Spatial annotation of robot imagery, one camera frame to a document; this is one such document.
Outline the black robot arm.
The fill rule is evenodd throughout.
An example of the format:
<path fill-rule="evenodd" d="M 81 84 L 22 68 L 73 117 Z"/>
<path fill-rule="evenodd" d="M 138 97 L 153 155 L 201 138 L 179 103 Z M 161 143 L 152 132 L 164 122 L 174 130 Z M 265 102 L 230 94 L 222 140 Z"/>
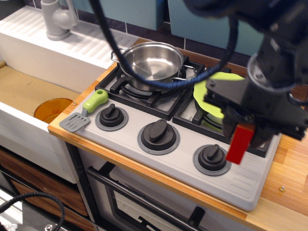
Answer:
<path fill-rule="evenodd" d="M 277 134 L 301 140 L 308 127 L 306 101 L 291 90 L 308 82 L 308 3 L 305 0 L 187 0 L 203 17 L 230 17 L 264 35 L 244 80 L 208 80 L 205 101 L 222 110 L 222 130 L 234 140 L 241 124 L 254 125 L 251 148 Z"/>

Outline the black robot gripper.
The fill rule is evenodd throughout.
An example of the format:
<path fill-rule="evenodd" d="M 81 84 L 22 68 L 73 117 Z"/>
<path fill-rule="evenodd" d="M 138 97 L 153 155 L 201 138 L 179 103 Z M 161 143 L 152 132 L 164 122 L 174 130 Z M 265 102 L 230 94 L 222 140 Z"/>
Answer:
<path fill-rule="evenodd" d="M 248 78 L 239 81 L 210 80 L 204 100 L 224 114 L 222 133 L 231 143 L 236 126 L 256 126 L 247 149 L 250 153 L 266 153 L 274 135 L 282 133 L 297 140 L 304 138 L 308 113 L 290 102 L 287 93 L 273 93 L 257 87 Z"/>

